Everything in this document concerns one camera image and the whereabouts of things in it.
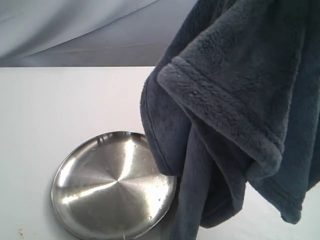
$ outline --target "stainless steel plate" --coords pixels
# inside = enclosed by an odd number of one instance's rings
[[[168,211],[176,178],[159,173],[144,135],[110,132],[74,150],[52,185],[54,212],[83,240],[130,240]]]

